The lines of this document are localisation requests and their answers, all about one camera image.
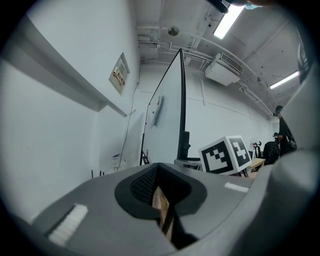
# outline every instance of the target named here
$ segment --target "ceiling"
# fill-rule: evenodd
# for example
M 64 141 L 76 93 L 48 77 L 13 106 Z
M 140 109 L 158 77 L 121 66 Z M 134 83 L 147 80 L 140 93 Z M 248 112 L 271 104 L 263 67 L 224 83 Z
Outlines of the ceiling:
M 223 39 L 213 35 L 223 14 L 205 0 L 135 0 L 135 11 L 138 36 L 155 42 L 151 47 L 150 43 L 139 41 L 144 62 L 169 64 L 179 46 L 187 48 L 185 55 L 191 55 L 185 58 L 185 67 L 194 70 L 202 65 L 199 54 L 209 60 L 220 52 L 238 57 L 242 63 L 237 62 L 244 67 L 241 81 L 271 112 L 277 105 L 286 105 L 300 86 L 295 77 L 269 89 L 298 70 L 298 32 L 277 6 L 243 9 Z M 171 26 L 178 27 L 178 35 L 168 34 Z

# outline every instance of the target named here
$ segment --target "person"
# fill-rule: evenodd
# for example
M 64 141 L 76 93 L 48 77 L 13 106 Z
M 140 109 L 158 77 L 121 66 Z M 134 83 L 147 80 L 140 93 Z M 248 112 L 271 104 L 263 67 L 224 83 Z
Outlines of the person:
M 279 158 L 279 143 L 278 143 L 278 133 L 274 133 L 274 141 L 269 141 L 264 145 L 263 158 L 265 159 L 264 165 L 272 165 Z
M 297 145 L 295 139 L 286 124 L 284 118 L 281 116 L 283 106 L 279 105 L 275 108 L 275 116 L 280 120 L 278 139 L 280 141 L 280 157 L 296 150 Z
M 274 142 L 279 145 L 280 144 L 280 141 L 279 141 L 279 133 L 275 132 L 273 134 L 273 137 L 274 137 Z

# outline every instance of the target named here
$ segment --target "wooden table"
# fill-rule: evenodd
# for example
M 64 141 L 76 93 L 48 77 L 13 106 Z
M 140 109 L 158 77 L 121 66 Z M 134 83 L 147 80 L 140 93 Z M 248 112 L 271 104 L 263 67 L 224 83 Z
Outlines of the wooden table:
M 256 175 L 253 175 L 253 177 L 250 176 L 251 170 L 260 166 L 260 165 L 261 165 L 261 167 L 263 167 L 265 165 L 265 161 L 266 161 L 266 159 L 262 159 L 262 158 L 253 159 L 252 164 L 243 170 L 244 177 L 254 179 L 256 177 Z

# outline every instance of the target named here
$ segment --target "pipe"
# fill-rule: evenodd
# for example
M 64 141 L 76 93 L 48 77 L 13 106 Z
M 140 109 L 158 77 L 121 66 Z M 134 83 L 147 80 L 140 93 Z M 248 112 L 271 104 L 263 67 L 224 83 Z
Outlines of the pipe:
M 200 79 L 201 84 L 202 84 L 203 105 L 206 106 L 205 85 L 204 85 L 204 80 L 202 78 L 202 73 L 199 73 L 199 79 Z
M 246 76 L 245 76 L 245 74 L 243 73 L 242 75 L 241 75 L 245 80 L 247 80 L 247 81 L 249 81 L 250 79 L 248 79 Z M 271 97 L 272 97 L 272 99 L 277 103 L 277 105 L 279 105 L 278 104 L 278 101 L 276 100 L 276 98 L 275 98 L 275 96 L 273 95 L 273 93 L 270 93 L 269 92 L 269 87 L 267 86 L 267 84 L 264 82 L 264 81 L 260 81 L 260 83 L 266 88 L 266 93 L 267 93 L 267 95 L 269 94 L 269 95 L 271 95 Z
M 142 63 L 159 63 L 159 64 L 165 64 L 165 65 L 170 65 L 170 63 L 169 62 L 164 62 L 164 61 L 154 61 L 154 60 L 144 60 L 144 61 L 141 61 Z M 196 70 L 196 69 L 193 69 L 193 68 L 191 68 L 191 67 L 184 67 L 185 69 L 187 69 L 187 70 L 192 70 L 192 71 L 195 71 L 195 72 L 200 72 L 199 70 Z
M 153 42 L 153 41 L 146 41 L 146 40 L 138 40 L 138 44 L 149 44 L 149 43 L 152 43 L 152 44 L 165 44 L 164 42 Z M 179 48 L 186 48 L 188 49 L 189 47 L 193 47 L 194 45 L 182 45 L 182 44 L 176 44 L 176 47 L 179 47 Z
M 140 45 L 139 47 L 140 47 L 140 48 L 157 48 L 157 45 L 156 45 L 156 44 L 150 44 L 150 45 L 143 44 L 143 46 Z M 167 49 L 167 50 L 169 50 L 169 51 L 171 51 L 171 52 L 174 53 L 174 54 L 176 54 L 176 53 L 178 52 L 178 50 L 176 51 L 175 49 L 170 49 L 169 47 L 168 47 L 168 48 L 164 47 L 164 48 Z M 199 61 L 199 60 L 200 60 L 200 61 L 201 61 L 201 60 L 205 60 L 205 61 L 207 61 L 207 62 L 212 62 L 212 59 L 209 59 L 209 58 L 206 58 L 206 57 L 203 57 L 203 56 L 199 56 L 199 55 L 197 55 L 196 53 L 185 52 L 184 55 L 187 56 L 187 57 L 193 56 L 193 57 L 195 57 L 195 58 L 198 58 L 198 61 Z
M 177 51 L 176 51 L 176 52 L 175 52 L 175 51 L 162 51 L 161 54 L 172 54 L 172 55 L 176 55 L 176 54 L 177 54 Z M 188 52 L 187 52 L 187 53 L 184 53 L 183 55 L 184 55 L 184 57 L 191 58 L 191 59 L 193 59 L 193 60 L 195 60 L 195 61 L 198 61 L 198 62 L 203 62 L 203 61 L 204 61 L 202 58 L 199 58 L 199 57 L 197 57 L 197 56 L 193 56 L 193 55 L 189 54 Z
M 137 26 L 136 27 L 137 30 L 168 30 L 167 27 L 159 27 L 159 26 Z M 213 42 L 209 39 L 206 39 L 202 36 L 199 36 L 197 34 L 192 34 L 192 33 L 189 33 L 189 32 L 185 32 L 185 31 L 180 31 L 180 33 L 182 34 L 186 34 L 186 35 L 189 35 L 189 36 L 192 36 L 192 37 L 197 37 L 201 40 L 204 40 L 214 46 L 217 46 L 219 47 L 221 50 L 225 51 L 226 53 L 232 55 L 233 57 L 235 57 L 238 61 L 240 61 L 244 66 L 246 66 L 246 68 L 248 70 L 250 70 L 257 78 L 259 77 L 256 72 L 254 72 L 251 67 L 249 67 L 242 59 L 240 59 L 237 55 L 235 55 L 234 53 L 232 53 L 231 51 L 227 50 L 226 48 L 224 48 L 223 46 L 221 46 L 220 44 L 216 43 L 216 42 Z
M 167 46 L 167 47 L 170 47 L 170 43 L 164 43 L 164 42 L 159 42 L 159 43 L 157 43 L 157 42 L 153 42 L 153 41 L 149 41 L 148 42 L 149 44 L 152 44 L 152 45 L 155 45 L 155 44 L 159 44 L 159 45 L 164 45 L 164 46 Z M 208 55 L 208 54 L 205 54 L 205 53 L 203 53 L 203 52 L 200 52 L 200 51 L 198 51 L 198 50 L 195 50 L 195 49 L 189 49 L 189 48 L 187 48 L 187 47 L 184 47 L 184 46 L 181 46 L 181 45 L 172 45 L 171 44 L 171 48 L 172 47 L 174 47 L 174 48 L 178 48 L 178 49 L 183 49 L 183 50 L 186 50 L 186 51 L 191 51 L 191 52 L 194 52 L 194 53 L 198 53 L 199 55 L 201 55 L 201 56 L 204 56 L 204 57 L 207 57 L 208 59 L 210 59 L 211 61 L 214 59 L 212 56 L 210 56 L 210 55 Z
M 208 64 L 208 61 L 205 61 L 204 65 L 203 65 L 203 67 L 202 67 L 202 69 L 201 69 L 201 72 L 202 72 L 202 73 L 204 73 L 204 69 L 205 69 L 206 64 Z
M 203 36 L 208 28 L 208 25 L 211 21 L 211 18 L 208 18 L 207 17 L 209 16 L 209 14 L 211 13 L 211 10 L 213 8 L 213 6 L 210 4 L 210 3 L 207 3 L 209 6 L 208 6 L 208 12 L 207 12 L 207 15 L 205 16 L 205 21 L 201 24 L 199 24 L 198 26 L 198 31 L 196 32 L 197 35 L 201 35 Z M 194 37 L 193 40 L 192 40 L 192 43 L 190 46 L 188 46 L 188 49 L 189 50 L 185 50 L 186 52 L 190 52 L 192 51 L 193 49 L 197 49 L 198 48 L 198 45 L 199 43 L 201 42 L 201 40 L 198 38 L 198 37 Z M 190 61 L 186 61 L 185 63 L 187 66 L 190 64 Z
M 162 27 L 162 12 L 165 6 L 165 1 L 166 0 L 161 0 L 161 6 L 160 6 L 160 16 L 159 16 L 159 26 Z M 160 31 L 158 31 L 158 43 L 160 41 Z
M 239 81 L 238 83 L 241 85 L 240 89 L 245 88 L 245 95 L 247 95 L 254 103 L 256 103 L 268 116 L 273 116 L 273 113 L 265 105 L 262 99 L 260 99 L 253 91 L 251 91 L 245 83 L 242 81 Z
M 205 62 L 202 61 L 201 66 L 199 67 L 199 71 L 201 71 L 202 65 L 203 65 L 204 63 L 205 63 Z

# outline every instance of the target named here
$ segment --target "white vent grille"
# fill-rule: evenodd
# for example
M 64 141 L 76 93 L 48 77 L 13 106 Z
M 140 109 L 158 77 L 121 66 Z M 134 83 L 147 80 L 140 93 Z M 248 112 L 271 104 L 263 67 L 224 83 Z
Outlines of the white vent grille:
M 235 70 L 239 71 L 241 74 L 243 73 L 244 68 L 240 66 L 238 63 L 236 63 L 232 58 L 225 55 L 224 53 L 221 53 L 220 59 L 228 63 L 230 66 L 232 66 Z

